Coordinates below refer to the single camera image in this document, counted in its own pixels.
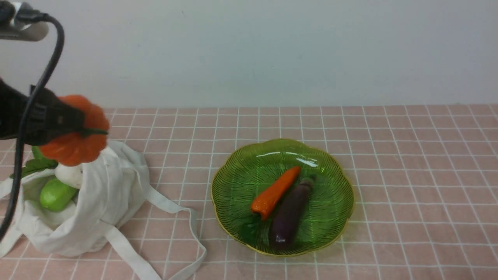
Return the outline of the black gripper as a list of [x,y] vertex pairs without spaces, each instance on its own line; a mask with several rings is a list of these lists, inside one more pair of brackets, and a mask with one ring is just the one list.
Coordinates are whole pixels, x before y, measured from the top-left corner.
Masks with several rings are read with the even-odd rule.
[[[0,80],[0,139],[15,139],[19,135],[21,117],[30,96]],[[60,136],[80,132],[84,113],[62,102],[51,90],[42,88],[28,115],[25,129],[26,145],[41,146]]]

